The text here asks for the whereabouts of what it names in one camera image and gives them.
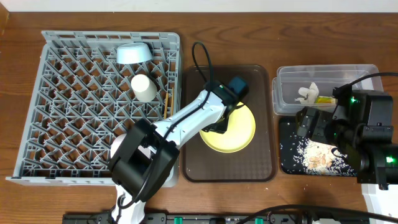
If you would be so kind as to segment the yellow plate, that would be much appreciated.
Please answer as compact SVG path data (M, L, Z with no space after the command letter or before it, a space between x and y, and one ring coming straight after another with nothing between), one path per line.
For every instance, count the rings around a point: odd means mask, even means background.
M200 136L207 146L218 152L233 153L242 150L251 142L256 131L254 115L242 102L239 102L238 106L241 108L234 110L229 116L225 133L200 131Z

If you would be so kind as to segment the yellow green snack wrapper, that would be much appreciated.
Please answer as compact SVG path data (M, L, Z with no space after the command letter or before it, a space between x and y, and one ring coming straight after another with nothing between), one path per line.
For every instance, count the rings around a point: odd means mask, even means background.
M315 104L333 104L335 105L337 102L336 98L330 96L318 96L315 100Z

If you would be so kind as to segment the white tissue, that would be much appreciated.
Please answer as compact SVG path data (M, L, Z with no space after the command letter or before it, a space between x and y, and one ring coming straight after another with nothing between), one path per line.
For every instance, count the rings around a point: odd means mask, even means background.
M300 87L298 89L298 93L300 97L296 98L295 101L298 101L300 104L309 105L314 104L316 99L319 96L319 89L315 82L311 82L308 88Z

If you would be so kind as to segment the cream cup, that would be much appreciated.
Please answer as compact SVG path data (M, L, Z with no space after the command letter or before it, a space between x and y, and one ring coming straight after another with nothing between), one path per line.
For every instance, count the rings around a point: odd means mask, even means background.
M135 97L144 103L152 101L157 94L155 83L147 75L143 74L137 74L132 78L131 88Z

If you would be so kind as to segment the pink small plate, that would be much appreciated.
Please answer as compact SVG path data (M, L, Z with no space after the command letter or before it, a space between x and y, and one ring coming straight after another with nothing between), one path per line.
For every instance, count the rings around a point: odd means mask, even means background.
M110 150L110 156L113 158L115 155L116 151L118 150L119 146L123 142L124 138L126 137L126 134L119 135L112 143L111 145L111 150ZM151 150L149 148L143 148L142 146L138 146L136 149L136 152L141 152L143 155L150 161L152 161L151 158Z

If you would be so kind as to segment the light blue bowl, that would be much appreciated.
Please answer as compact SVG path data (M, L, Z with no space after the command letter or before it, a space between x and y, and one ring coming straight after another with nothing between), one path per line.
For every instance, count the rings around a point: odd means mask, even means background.
M152 60L152 54L145 43L123 44L117 48L116 61L119 64L135 64L150 60Z

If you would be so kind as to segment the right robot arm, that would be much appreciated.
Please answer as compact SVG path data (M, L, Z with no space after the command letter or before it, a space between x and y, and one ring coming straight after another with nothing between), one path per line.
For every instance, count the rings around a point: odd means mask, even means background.
M360 184L388 190L397 184L397 145L392 142L393 99L375 90L335 90L334 111L306 106L297 112L297 134L333 146Z

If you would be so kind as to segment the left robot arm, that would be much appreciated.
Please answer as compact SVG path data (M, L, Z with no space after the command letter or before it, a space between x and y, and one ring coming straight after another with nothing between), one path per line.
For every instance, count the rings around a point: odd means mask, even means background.
M232 83L207 83L189 105L154 124L140 119L111 146L108 169L116 185L112 223L140 223L145 203L163 186L180 154L180 148L200 130L226 131L228 116L239 103Z

